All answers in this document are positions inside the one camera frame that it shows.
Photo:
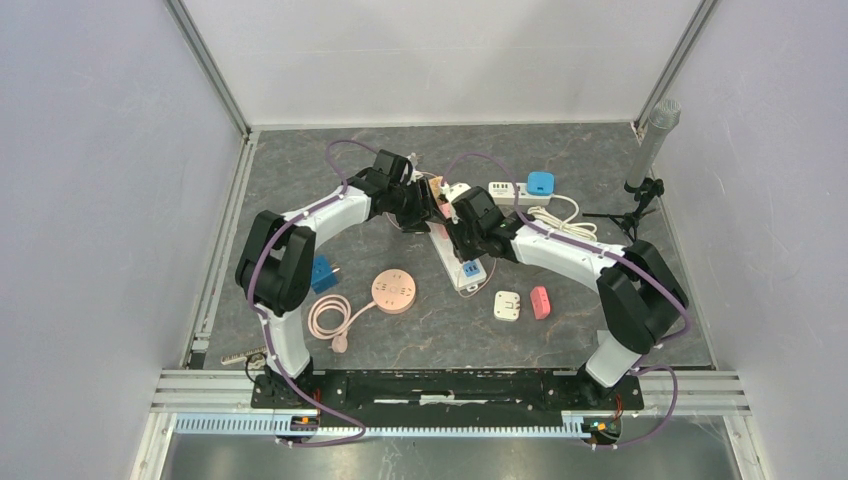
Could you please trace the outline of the beige cube adapter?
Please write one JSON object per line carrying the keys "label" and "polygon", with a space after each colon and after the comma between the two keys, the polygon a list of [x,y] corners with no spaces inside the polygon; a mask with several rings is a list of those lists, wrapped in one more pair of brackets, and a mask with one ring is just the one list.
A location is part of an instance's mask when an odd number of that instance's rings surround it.
{"label": "beige cube adapter", "polygon": [[431,191],[431,194],[437,203],[444,203],[445,197],[442,192],[443,186],[443,177],[442,176],[434,176],[428,180],[428,185]]}

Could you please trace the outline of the white usb charger plug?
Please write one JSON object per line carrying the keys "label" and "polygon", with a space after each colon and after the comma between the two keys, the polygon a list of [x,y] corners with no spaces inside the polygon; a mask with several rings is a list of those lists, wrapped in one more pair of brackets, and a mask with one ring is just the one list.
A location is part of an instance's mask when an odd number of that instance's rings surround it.
{"label": "white usb charger plug", "polygon": [[500,290],[495,293],[493,315],[496,320],[515,322],[520,316],[521,297],[517,292]]}

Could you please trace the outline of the pink round socket base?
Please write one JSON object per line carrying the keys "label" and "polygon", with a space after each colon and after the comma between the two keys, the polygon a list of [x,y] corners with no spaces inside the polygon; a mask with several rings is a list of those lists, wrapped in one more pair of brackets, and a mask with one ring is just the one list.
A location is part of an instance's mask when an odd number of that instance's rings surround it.
{"label": "pink round socket base", "polygon": [[414,303],[417,288],[413,277],[400,269],[389,269],[376,276],[371,286],[372,300],[382,312],[395,315]]}

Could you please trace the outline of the pink plug adapter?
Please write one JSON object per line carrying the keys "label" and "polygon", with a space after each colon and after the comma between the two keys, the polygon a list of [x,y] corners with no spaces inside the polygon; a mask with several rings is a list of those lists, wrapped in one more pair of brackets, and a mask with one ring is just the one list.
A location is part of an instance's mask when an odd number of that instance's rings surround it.
{"label": "pink plug adapter", "polygon": [[533,315],[536,320],[546,319],[552,311],[548,291],[544,286],[536,286],[530,293]]}

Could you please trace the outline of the blue cube socket adapter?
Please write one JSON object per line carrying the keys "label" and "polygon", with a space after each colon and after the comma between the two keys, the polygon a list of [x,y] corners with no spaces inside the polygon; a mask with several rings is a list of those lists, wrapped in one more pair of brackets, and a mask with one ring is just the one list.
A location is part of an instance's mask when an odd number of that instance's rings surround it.
{"label": "blue cube socket adapter", "polygon": [[335,268],[324,255],[318,255],[313,260],[311,274],[311,289],[315,294],[321,294],[336,286],[339,280]]}

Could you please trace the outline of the pink cube adapter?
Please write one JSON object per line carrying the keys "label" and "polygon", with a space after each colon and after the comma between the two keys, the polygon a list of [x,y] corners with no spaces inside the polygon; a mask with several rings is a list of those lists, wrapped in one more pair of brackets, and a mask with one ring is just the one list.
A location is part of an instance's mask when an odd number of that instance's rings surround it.
{"label": "pink cube adapter", "polygon": [[453,217],[452,206],[449,202],[440,203],[439,210],[445,219],[451,219]]}

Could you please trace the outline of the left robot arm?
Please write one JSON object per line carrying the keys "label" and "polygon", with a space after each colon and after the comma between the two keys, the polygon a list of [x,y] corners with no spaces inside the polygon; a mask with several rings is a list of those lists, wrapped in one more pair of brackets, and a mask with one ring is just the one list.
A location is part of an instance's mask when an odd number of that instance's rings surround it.
{"label": "left robot arm", "polygon": [[413,161],[386,150],[372,166],[343,180],[323,198],[300,209],[259,213],[237,264],[235,281],[258,314],[275,392],[290,407],[306,405],[313,379],[302,330],[301,305],[311,288],[316,249],[349,227],[389,215],[405,233],[425,233],[441,221],[427,179]]}

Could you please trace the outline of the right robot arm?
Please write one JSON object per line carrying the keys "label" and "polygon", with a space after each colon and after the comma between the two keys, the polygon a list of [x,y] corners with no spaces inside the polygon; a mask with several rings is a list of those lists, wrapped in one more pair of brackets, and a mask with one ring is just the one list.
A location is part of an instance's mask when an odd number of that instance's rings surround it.
{"label": "right robot arm", "polygon": [[520,211],[505,215],[481,187],[452,187],[444,197],[450,211],[445,227],[461,259],[488,255],[541,267],[599,295],[609,336],[582,365],[577,382],[580,400],[591,408],[612,401],[619,381],[687,313],[684,290],[649,242],[593,242]]}

